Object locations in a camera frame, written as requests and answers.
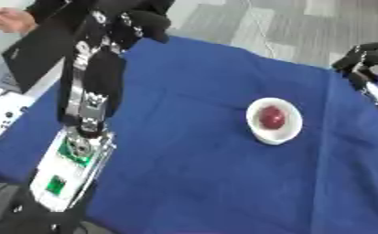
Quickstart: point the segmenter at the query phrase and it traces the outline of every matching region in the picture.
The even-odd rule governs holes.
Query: person's hand
[[[0,30],[6,33],[26,34],[36,26],[35,18],[26,11],[7,7],[0,9]]]

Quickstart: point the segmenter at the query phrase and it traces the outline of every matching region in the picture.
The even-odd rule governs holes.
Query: robot finger
[[[347,79],[350,81],[351,86],[355,90],[364,90],[366,84],[370,82],[368,78],[362,75],[360,72],[353,72],[347,76]]]
[[[356,47],[353,47],[349,52],[348,56],[355,54],[355,53],[363,53],[365,51],[373,51],[378,49],[378,42],[361,44]]]
[[[378,50],[366,52],[362,63],[367,67],[378,65]]]
[[[171,21],[167,17],[152,12],[130,11],[129,15],[134,24],[141,27],[155,28],[157,30],[165,31],[171,26]]]
[[[362,61],[362,54],[354,53],[345,56],[344,58],[336,61],[332,64],[332,67],[337,70],[337,72],[348,72],[351,73],[352,69]]]

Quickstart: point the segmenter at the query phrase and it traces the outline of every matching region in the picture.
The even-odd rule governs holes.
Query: black sleeve
[[[65,5],[64,0],[36,0],[33,5],[27,8],[38,24],[51,16],[54,12]]]

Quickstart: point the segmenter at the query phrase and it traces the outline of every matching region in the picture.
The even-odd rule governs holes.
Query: person
[[[84,1],[85,5],[93,3],[93,0],[73,1]],[[155,11],[165,16],[173,3],[174,0],[145,1],[137,9]],[[0,30],[5,33],[27,34],[65,4],[66,0],[36,0],[26,10],[11,7],[0,8]]]

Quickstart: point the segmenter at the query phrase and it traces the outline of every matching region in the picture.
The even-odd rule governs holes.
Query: green circuit board
[[[60,178],[59,176],[55,175],[50,180],[46,190],[50,193],[59,196],[60,192],[62,191],[63,187],[66,185],[66,181]]]
[[[88,166],[89,162],[92,160],[93,153],[90,153],[89,155],[82,156],[82,157],[73,155],[70,153],[68,143],[69,142],[67,139],[63,141],[63,143],[60,145],[60,148],[58,150],[59,154],[66,158],[69,158],[71,161],[75,162],[78,165],[81,165],[83,167]]]

